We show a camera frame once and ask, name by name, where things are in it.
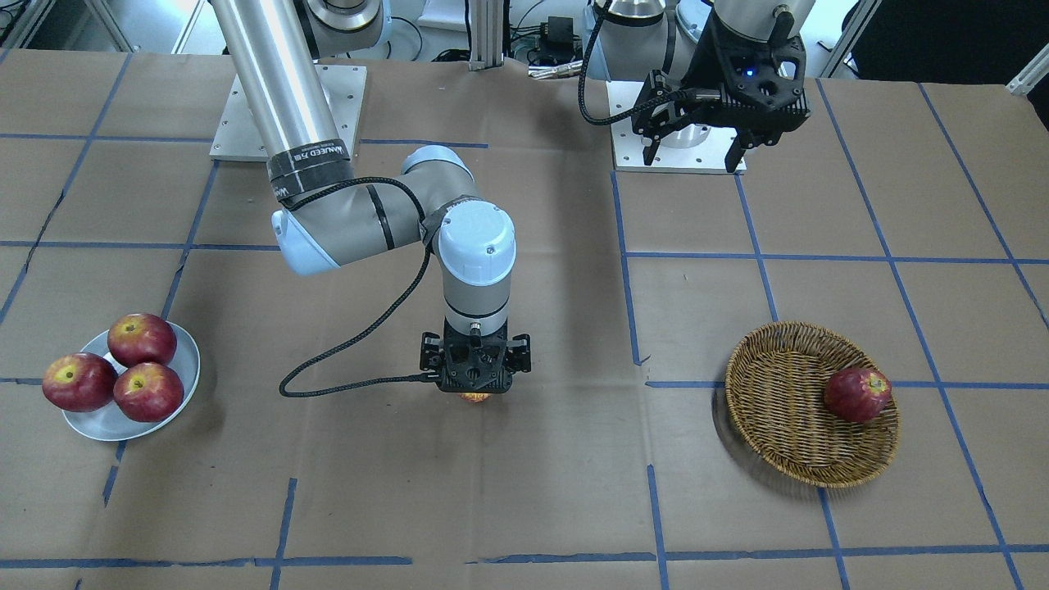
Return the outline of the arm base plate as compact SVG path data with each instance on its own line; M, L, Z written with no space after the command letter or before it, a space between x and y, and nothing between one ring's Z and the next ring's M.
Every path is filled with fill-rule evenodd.
M217 161L265 163L293 146L336 132L355 150L357 124L365 97L367 69L362 65L312 64L314 82L302 89L286 75L236 77L226 97L210 149Z
M732 128L690 125L664 138L652 164L646 165L643 138L634 133L630 119L611 124L615 170L624 172L727 175L724 159L735 136Z

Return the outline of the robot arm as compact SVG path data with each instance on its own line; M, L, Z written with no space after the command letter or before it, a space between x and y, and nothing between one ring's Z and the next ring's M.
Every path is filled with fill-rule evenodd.
M423 335L419 373L400 381L477 400L508 392L514 374L531 370L529 336L508 333L517 253L509 214L481 199L475 176L445 146L420 147L397 178L355 176L305 37L322 5L212 6L267 153L279 203L272 228L293 271L319 274L420 243L409 290L438 261L445 320L442 333Z
M677 29L668 26L663 62L649 71L630 108L617 115L588 113L588 60L602 26L641 29L679 14L663 1L595 1L595 23L585 44L578 82L582 119L596 126L629 120L641 139L642 163L650 166L660 146L692 126L731 129L724 171L735 173L746 153L774 146L798 130L811 109L805 91L802 21L810 1L711 1L692 57L679 77L670 72Z

